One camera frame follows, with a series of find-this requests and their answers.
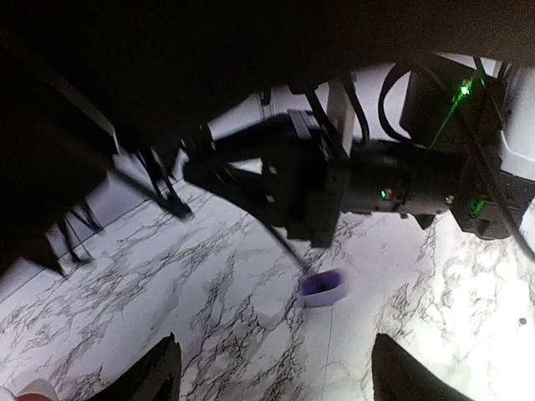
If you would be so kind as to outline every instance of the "green light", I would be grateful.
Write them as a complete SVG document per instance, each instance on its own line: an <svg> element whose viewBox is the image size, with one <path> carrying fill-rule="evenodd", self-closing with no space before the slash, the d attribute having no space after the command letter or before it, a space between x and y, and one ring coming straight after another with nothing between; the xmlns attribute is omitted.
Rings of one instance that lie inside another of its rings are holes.
<svg viewBox="0 0 535 401"><path fill-rule="evenodd" d="M467 95L470 94L471 82L472 81L468 79L464 79L462 81L461 92L452 99L450 113L448 113L448 115L442 122L441 127L438 129L435 135L435 138L433 138L433 140L431 141L431 144L429 145L428 149L433 149L433 147L436 145L436 142L441 137L442 131L444 130L444 128L447 126L448 122L450 121L451 116L453 115L453 113L455 113L455 110L457 109L457 106L459 105L461 100L463 100Z"/></svg>
<svg viewBox="0 0 535 401"><path fill-rule="evenodd" d="M478 217L485 208L485 201L479 199L472 199L470 202L470 213L474 217Z"/></svg>

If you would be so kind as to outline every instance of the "pink object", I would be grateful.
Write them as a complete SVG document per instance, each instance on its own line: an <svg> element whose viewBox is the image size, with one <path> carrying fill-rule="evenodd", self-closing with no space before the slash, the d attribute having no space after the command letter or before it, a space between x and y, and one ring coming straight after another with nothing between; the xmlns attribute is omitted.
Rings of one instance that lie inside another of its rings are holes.
<svg viewBox="0 0 535 401"><path fill-rule="evenodd" d="M47 380L38 378L17 395L17 401L59 401L54 387Z"/></svg>

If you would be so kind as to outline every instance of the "marble surface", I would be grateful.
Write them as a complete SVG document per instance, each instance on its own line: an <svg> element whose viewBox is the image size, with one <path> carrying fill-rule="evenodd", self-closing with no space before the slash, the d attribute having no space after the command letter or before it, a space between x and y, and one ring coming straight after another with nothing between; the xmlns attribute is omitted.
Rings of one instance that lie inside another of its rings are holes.
<svg viewBox="0 0 535 401"><path fill-rule="evenodd" d="M184 400L371 400L386 332L475 400L532 399L535 276L512 241L478 241L448 215L428 231L345 215L330 249L297 248L343 269L352 295L302 309L299 269L255 220L178 186L193 221L143 203L85 242L92 265L43 272L1 304L0 383L43 377L82 400L173 332Z"/></svg>

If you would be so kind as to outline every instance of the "black plastic part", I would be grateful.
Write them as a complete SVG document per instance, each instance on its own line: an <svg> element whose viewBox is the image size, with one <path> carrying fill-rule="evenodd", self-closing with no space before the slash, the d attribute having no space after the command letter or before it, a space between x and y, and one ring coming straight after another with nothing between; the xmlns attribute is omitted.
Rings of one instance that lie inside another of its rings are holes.
<svg viewBox="0 0 535 401"><path fill-rule="evenodd" d="M362 140L360 142L362 145L366 146L370 141L368 119L366 119L366 114L362 109L362 104L360 104L359 97L355 92L353 80L348 77L343 79L342 82L344 84L345 93L347 94L349 102L351 103L351 107L353 107L353 111L357 116L357 120L359 121L360 132L362 134Z"/></svg>
<svg viewBox="0 0 535 401"><path fill-rule="evenodd" d="M501 104L505 94L501 81L493 77L486 77L484 81L474 79L476 71L473 68L437 55L426 57L424 62L428 70L440 77L451 97L446 96L441 88L424 74L411 72L400 126L409 133L415 143L430 146L451 112L453 97L461 92L463 82L471 80L470 94L459 103L458 108L478 133L481 144L492 144L502 125L491 98L487 96L487 90L491 90L495 100ZM465 127L454 113L433 149L447 153L466 153L467 135Z"/></svg>
<svg viewBox="0 0 535 401"><path fill-rule="evenodd" d="M351 153L351 179L341 210L367 214L371 211L433 216L450 209L446 200L459 190L458 176L464 159L432 152L420 165L426 150L409 144L372 141L356 145ZM409 183L416 167L421 174ZM422 228L428 219L419 219Z"/></svg>
<svg viewBox="0 0 535 401"><path fill-rule="evenodd" d="M181 369L181 348L171 334L88 401L178 401Z"/></svg>
<svg viewBox="0 0 535 401"><path fill-rule="evenodd" d="M387 334L371 352L374 401L471 401L442 382Z"/></svg>
<svg viewBox="0 0 535 401"><path fill-rule="evenodd" d="M260 92L260 104L264 107L269 106L271 103L271 88L265 89Z"/></svg>
<svg viewBox="0 0 535 401"><path fill-rule="evenodd" d="M104 183L106 174L80 165L77 155L43 137L69 133L107 158L115 144L91 116L54 87L57 77L50 78L46 64L4 27L0 31L0 275L19 257L61 272L49 245L36 246L35 241Z"/></svg>
<svg viewBox="0 0 535 401"><path fill-rule="evenodd" d="M383 131L393 140L402 143L411 143L412 140L406 136L398 133L392 128L385 112L385 100L386 95L392 89L394 84L405 74L410 72L410 65L396 64L387 74L381 90L379 93L379 100L377 102L377 115L379 117L379 123Z"/></svg>
<svg viewBox="0 0 535 401"><path fill-rule="evenodd" d="M191 157L194 155L202 155L206 152L210 152L212 148L213 137L208 124L200 125L199 128L194 131L187 138L182 140L182 146L184 151Z"/></svg>
<svg viewBox="0 0 535 401"><path fill-rule="evenodd" d="M435 215L416 215L415 219L422 230L427 230L435 221Z"/></svg>
<svg viewBox="0 0 535 401"><path fill-rule="evenodd" d="M259 173L235 165L253 159L262 164ZM310 113L290 110L216 140L211 152L186 163L184 178L266 226L286 228L289 239L328 247L349 181L349 159Z"/></svg>
<svg viewBox="0 0 535 401"><path fill-rule="evenodd" d="M493 164L496 167L499 165L497 160ZM535 182L510 175L498 168L492 173L504 194L507 208L512 213L516 225L520 226L522 217L535 196ZM502 212L485 191L474 163L466 165L460 182L461 188L455 198L454 206L451 208L459 227L483 240L509 237L510 234L502 223Z"/></svg>

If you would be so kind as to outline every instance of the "marble table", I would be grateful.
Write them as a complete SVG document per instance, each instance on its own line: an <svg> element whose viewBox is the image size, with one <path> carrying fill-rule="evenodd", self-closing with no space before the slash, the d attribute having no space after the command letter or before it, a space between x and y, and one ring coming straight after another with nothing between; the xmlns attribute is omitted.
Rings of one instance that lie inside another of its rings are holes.
<svg viewBox="0 0 535 401"><path fill-rule="evenodd" d="M535 397L535 269L511 240L479 241L449 215L427 231L345 215L330 249L296 247L344 270L352 295L302 309L301 272L254 219L178 186L194 220L145 202L85 242L94 263L65 262L68 278L43 272L1 304L0 383L47 378L82 400L173 332L184 400L371 400L386 332L475 400Z"/></svg>

